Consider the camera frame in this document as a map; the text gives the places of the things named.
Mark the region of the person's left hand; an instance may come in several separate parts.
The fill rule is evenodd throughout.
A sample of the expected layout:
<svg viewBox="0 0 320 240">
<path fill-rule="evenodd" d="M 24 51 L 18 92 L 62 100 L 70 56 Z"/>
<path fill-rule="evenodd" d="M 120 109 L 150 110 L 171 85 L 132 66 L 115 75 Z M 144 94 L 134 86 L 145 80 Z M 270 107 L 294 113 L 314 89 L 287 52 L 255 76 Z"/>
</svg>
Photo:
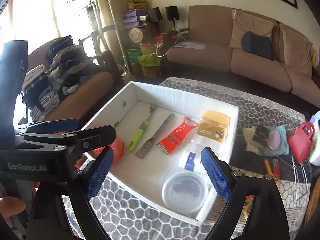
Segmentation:
<svg viewBox="0 0 320 240">
<path fill-rule="evenodd" d="M 18 228 L 25 231 L 24 216 L 18 218 L 17 215 L 25 211 L 25 203 L 19 198 L 8 196 L 1 183 L 1 215 L 10 228 Z"/>
</svg>

